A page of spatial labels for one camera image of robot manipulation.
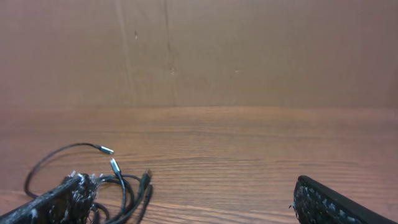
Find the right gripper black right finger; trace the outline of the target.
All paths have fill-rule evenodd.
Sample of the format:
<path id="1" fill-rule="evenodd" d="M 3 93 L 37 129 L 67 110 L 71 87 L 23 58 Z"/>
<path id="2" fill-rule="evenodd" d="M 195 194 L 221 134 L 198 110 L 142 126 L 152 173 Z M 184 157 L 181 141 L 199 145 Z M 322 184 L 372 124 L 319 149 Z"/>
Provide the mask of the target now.
<path id="1" fill-rule="evenodd" d="M 291 207 L 300 223 L 397 224 L 306 175 L 297 179 Z"/>

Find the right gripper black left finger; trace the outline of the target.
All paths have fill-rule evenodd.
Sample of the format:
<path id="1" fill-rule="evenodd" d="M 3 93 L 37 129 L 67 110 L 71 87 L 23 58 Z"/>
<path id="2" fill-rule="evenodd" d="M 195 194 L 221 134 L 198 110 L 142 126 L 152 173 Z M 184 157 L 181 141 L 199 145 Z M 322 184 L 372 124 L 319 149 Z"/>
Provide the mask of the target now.
<path id="1" fill-rule="evenodd" d="M 67 177 L 56 188 L 1 215 L 1 224 L 86 223 L 96 182 L 87 174 Z"/>

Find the thin black cable silver plugs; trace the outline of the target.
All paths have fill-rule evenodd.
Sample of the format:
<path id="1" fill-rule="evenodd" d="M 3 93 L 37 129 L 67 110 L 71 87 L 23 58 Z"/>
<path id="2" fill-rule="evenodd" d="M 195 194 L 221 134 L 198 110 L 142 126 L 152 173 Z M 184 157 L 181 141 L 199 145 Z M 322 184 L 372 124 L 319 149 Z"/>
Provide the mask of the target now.
<path id="1" fill-rule="evenodd" d="M 105 146 L 101 146 L 98 144 L 90 144 L 90 143 L 75 143 L 75 144 L 71 144 L 65 147 L 61 147 L 60 149 L 57 149 L 56 151 L 51 152 L 49 155 L 47 155 L 46 157 L 44 157 L 41 161 L 39 161 L 34 167 L 33 169 L 29 172 L 27 178 L 25 179 L 25 183 L 24 183 L 24 191 L 25 193 L 32 197 L 32 200 L 35 199 L 36 197 L 38 197 L 39 195 L 33 194 L 30 191 L 30 182 L 31 179 L 33 178 L 34 174 L 40 169 L 41 165 L 50 157 L 52 157 L 53 155 L 55 155 L 58 152 L 64 151 L 68 148 L 71 147 L 77 147 L 77 146 L 89 146 L 89 147 L 93 147 L 98 149 L 101 152 L 104 152 L 106 154 L 113 154 L 114 151 L 105 147 Z M 126 179 L 124 179 L 124 176 L 121 174 L 120 168 L 117 164 L 117 162 L 115 160 L 111 161 L 111 167 L 113 168 L 114 171 L 114 175 L 107 175 L 107 176 L 102 176 L 102 177 L 94 177 L 94 176 L 90 176 L 93 180 L 95 180 L 96 182 L 96 194 L 97 194 L 97 188 L 98 186 L 103 183 L 103 182 L 114 182 L 115 184 L 119 184 L 122 188 L 122 204 L 121 204 L 121 209 L 120 212 L 113 218 L 110 217 L 108 210 L 103 207 L 101 204 L 96 202 L 96 195 L 95 195 L 95 200 L 94 200 L 94 207 L 91 209 L 91 212 L 95 213 L 95 217 L 93 219 L 94 223 L 98 223 L 100 221 L 100 210 L 102 210 L 105 214 L 105 220 L 107 222 L 113 222 L 118 220 L 119 218 L 126 218 L 128 217 L 131 212 L 135 209 L 135 196 L 134 196 L 134 192 L 132 191 L 131 186 L 129 185 L 129 183 L 127 182 Z M 74 177 L 78 174 L 74 174 L 74 175 L 69 175 L 66 176 L 67 177 Z"/>

